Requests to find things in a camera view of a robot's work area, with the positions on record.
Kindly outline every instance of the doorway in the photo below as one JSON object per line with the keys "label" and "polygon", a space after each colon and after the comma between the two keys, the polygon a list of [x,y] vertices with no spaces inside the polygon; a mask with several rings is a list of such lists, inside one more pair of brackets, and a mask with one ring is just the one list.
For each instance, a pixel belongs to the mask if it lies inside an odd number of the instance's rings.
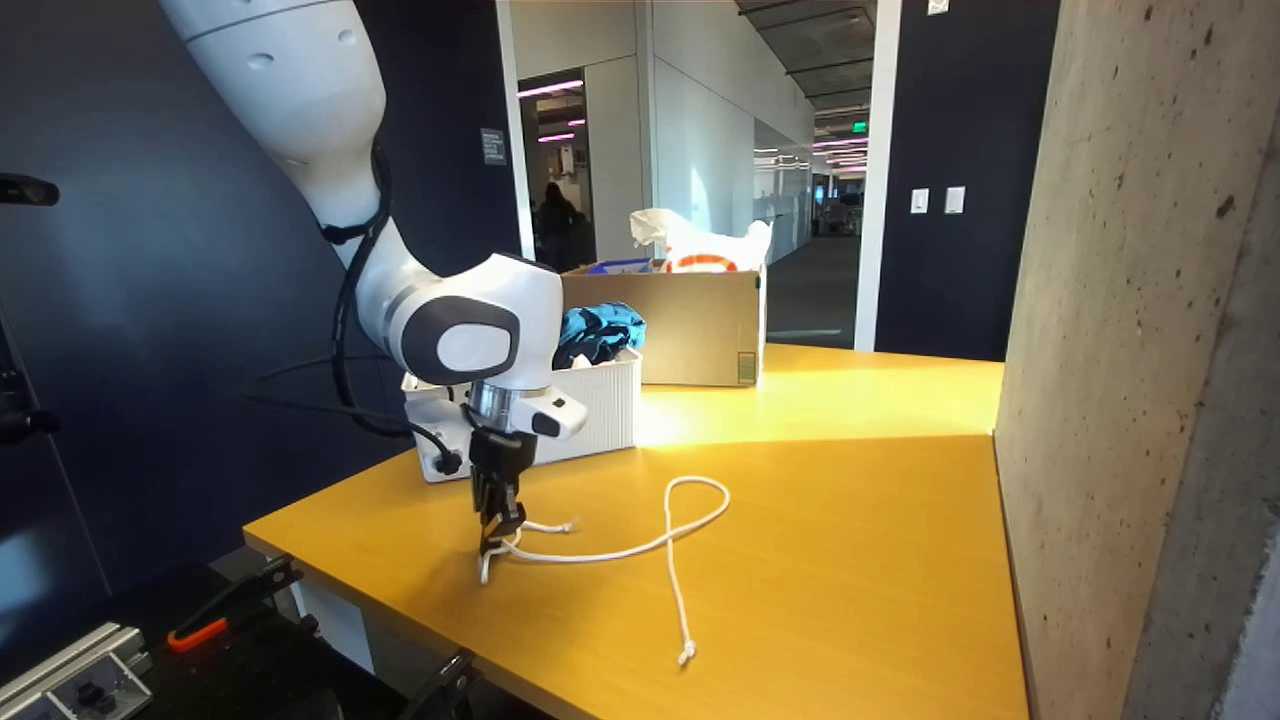
{"label": "doorway", "polygon": [[522,79],[522,126],[537,264],[557,274],[594,264],[595,212],[583,72]]}

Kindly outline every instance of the person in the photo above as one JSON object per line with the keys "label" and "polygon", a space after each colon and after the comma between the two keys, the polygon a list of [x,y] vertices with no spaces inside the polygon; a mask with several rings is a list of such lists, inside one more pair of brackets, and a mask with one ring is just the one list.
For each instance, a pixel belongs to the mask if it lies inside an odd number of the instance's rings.
{"label": "person", "polygon": [[559,186],[543,188],[543,204],[537,210],[537,262],[567,274],[583,262],[583,212],[574,210]]}

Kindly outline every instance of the concrete pillar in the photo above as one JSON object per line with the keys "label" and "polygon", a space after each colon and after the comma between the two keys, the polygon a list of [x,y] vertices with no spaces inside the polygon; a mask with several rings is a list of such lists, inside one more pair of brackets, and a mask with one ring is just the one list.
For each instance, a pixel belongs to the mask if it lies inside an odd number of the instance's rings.
{"label": "concrete pillar", "polygon": [[997,428],[1037,715],[1207,715],[1280,495],[1280,5],[1065,0]]}

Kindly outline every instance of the ceiling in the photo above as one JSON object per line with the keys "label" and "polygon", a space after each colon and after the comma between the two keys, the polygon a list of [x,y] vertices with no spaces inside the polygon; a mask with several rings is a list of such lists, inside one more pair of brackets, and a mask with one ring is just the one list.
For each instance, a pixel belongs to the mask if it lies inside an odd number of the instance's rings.
{"label": "ceiling", "polygon": [[736,0],[813,106],[813,138],[868,117],[878,0]]}

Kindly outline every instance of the floor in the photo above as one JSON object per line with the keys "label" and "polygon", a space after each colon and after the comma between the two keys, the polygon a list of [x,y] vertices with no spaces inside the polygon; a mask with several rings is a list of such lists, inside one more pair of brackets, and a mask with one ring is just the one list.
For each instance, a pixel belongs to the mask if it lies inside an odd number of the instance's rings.
{"label": "floor", "polygon": [[856,238],[813,238],[767,269],[767,341],[854,345]]}

